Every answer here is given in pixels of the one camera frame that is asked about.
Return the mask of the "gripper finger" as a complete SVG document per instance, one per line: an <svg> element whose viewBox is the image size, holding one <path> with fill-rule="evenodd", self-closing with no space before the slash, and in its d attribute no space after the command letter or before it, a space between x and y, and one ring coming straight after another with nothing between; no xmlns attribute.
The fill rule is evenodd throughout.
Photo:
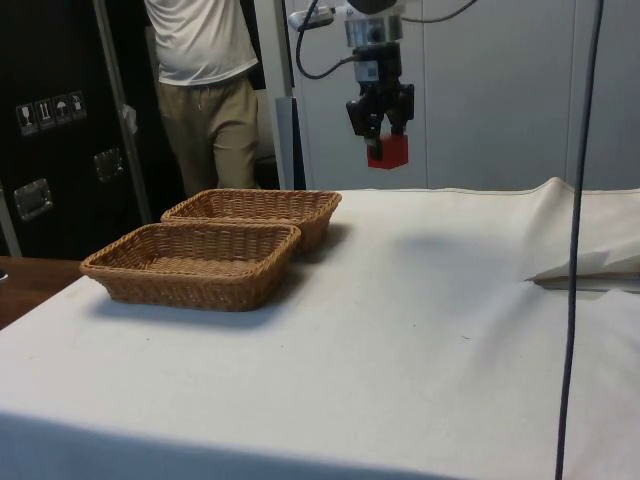
<svg viewBox="0 0 640 480"><path fill-rule="evenodd" d="M353 133L361 137L367 147L367 154L374 160L383 158L383 146L380 139L384 111L378 105L375 84L360 85L360 96L346 104Z"/></svg>
<svg viewBox="0 0 640 480"><path fill-rule="evenodd" d="M385 114L391 125L393 135L404 135L406 125L414 119L413 84L394 84L387 92Z"/></svg>

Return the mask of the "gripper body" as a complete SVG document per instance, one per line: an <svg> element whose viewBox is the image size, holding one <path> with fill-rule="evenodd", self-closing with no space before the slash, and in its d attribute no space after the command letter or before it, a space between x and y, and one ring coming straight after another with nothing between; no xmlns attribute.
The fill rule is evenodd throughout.
<svg viewBox="0 0 640 480"><path fill-rule="evenodd" d="M353 50L356 81L362 88L397 83L402 75L400 46L381 43Z"/></svg>

